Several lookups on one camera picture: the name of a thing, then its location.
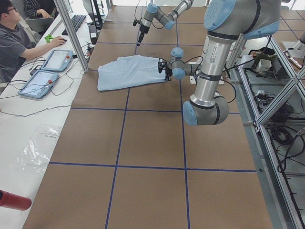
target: man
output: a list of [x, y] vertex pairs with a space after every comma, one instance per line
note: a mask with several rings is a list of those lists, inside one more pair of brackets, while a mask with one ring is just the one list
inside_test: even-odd
[[24, 10], [30, 18], [50, 18], [57, 16], [53, 0], [23, 0]]
[[9, 82], [25, 62], [34, 59], [49, 50], [62, 45], [62, 37], [54, 38], [50, 43], [33, 48], [25, 30], [18, 23], [20, 14], [10, 0], [0, 0], [0, 81]]

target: keyboard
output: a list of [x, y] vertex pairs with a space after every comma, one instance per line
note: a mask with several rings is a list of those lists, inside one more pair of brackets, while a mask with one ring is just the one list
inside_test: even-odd
[[[76, 14], [71, 18], [71, 22], [73, 24], [75, 32], [80, 28], [80, 26], [83, 23], [83, 21], [85, 20], [85, 18], [86, 18], [85, 15], [79, 15], [79, 14]], [[66, 29], [62, 32], [62, 35], [68, 35]]]

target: towel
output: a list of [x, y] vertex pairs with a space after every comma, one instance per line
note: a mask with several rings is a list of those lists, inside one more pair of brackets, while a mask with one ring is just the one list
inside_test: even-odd
[[165, 72], [158, 72], [158, 61], [158, 58], [140, 55], [119, 57], [99, 67], [97, 89], [107, 91], [166, 82]]

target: red can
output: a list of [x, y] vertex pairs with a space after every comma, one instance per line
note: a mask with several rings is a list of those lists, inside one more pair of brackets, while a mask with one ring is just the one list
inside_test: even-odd
[[0, 206], [25, 211], [32, 204], [31, 199], [0, 190]]

